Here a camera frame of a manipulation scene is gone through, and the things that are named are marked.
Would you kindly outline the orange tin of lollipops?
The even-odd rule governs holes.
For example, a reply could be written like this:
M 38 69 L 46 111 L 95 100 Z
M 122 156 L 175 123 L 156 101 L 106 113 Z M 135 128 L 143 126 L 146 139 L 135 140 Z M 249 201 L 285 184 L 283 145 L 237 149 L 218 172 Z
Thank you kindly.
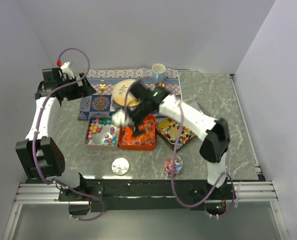
M 118 146 L 122 150 L 131 151 L 152 151 L 156 146 L 156 117 L 148 115 L 142 124 L 138 126 L 142 131 L 140 135 L 134 137 L 132 127 L 121 127 L 118 136 Z

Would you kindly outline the gold tin of lollipops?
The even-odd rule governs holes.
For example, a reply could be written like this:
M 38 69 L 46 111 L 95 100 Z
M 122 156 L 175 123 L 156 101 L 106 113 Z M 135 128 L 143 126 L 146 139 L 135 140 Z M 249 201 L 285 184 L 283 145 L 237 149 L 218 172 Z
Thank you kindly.
M 180 131 L 181 123 L 171 118 L 166 118 L 156 126 L 156 133 L 162 138 L 162 140 L 173 150 L 177 141 L 177 137 L 180 133 L 178 145 L 176 146 L 176 152 L 179 152 L 189 142 L 192 141 L 196 135 L 193 131 L 185 126 Z

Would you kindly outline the silver tin of star candies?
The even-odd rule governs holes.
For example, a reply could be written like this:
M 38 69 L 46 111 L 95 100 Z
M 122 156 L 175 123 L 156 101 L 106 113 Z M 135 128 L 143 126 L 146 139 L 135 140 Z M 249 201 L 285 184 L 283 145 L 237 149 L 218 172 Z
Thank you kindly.
M 119 148 L 120 128 L 113 124 L 111 116 L 91 116 L 86 127 L 84 145 L 91 150 L 115 150 Z

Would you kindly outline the clear jar lid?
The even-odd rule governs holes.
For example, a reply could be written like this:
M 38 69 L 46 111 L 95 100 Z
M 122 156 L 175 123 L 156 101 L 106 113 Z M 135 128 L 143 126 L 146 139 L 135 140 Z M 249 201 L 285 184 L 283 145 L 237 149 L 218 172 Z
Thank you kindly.
M 111 165 L 112 171 L 119 176 L 125 175 L 130 168 L 130 164 L 127 159 L 123 157 L 116 158 Z

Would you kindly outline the metal scoop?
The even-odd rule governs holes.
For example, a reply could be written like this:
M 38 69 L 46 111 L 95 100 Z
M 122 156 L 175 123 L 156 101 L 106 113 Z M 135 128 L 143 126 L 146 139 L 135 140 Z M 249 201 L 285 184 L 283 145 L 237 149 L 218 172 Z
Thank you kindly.
M 192 108 L 196 109 L 199 112 L 202 112 L 203 114 L 206 113 L 206 110 L 197 102 L 194 101 L 192 103 L 189 104 Z

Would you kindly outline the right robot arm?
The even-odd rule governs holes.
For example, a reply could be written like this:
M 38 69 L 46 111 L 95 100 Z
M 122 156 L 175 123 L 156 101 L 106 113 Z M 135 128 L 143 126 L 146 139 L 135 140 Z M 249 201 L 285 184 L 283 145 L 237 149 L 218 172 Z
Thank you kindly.
M 199 154 L 207 162 L 207 193 L 215 200 L 223 196 L 226 178 L 222 173 L 226 172 L 226 154 L 231 141 L 228 122 L 224 118 L 208 116 L 161 86 L 150 90 L 137 80 L 130 85 L 125 96 L 129 93 L 140 100 L 140 105 L 129 112 L 129 117 L 135 125 L 141 123 L 151 112 L 157 111 L 180 122 L 201 140 Z

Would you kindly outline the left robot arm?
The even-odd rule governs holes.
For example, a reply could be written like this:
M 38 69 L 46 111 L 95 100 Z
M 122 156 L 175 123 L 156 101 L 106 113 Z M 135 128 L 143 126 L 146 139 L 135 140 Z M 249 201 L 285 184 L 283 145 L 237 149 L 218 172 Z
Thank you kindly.
M 43 81 L 34 95 L 36 111 L 25 140 L 15 145 L 16 154 L 28 179 L 45 178 L 48 183 L 66 184 L 77 201 L 88 195 L 83 176 L 66 167 L 65 158 L 52 138 L 54 123 L 63 100 L 76 100 L 96 93 L 86 78 L 76 76 L 65 62 L 42 71 Z

